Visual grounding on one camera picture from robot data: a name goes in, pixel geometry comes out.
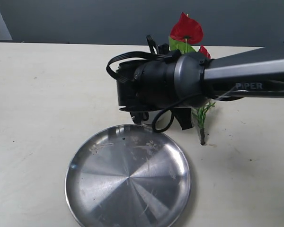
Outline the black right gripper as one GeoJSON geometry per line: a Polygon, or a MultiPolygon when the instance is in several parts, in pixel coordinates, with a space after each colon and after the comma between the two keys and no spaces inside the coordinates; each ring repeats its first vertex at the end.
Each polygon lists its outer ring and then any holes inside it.
{"type": "Polygon", "coordinates": [[[152,124],[160,110],[179,99],[174,88],[177,60],[158,61],[153,49],[144,55],[146,59],[130,54],[117,70],[130,80],[127,84],[117,82],[118,104],[135,124],[152,124]]]}

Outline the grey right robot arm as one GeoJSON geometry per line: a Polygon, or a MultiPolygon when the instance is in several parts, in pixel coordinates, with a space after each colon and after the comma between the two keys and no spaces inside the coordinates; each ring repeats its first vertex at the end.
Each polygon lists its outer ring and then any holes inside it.
{"type": "Polygon", "coordinates": [[[128,52],[119,59],[118,104],[136,124],[167,108],[186,130],[192,128],[190,108],[210,99],[284,98],[284,42],[218,59],[159,50],[128,52]]]}

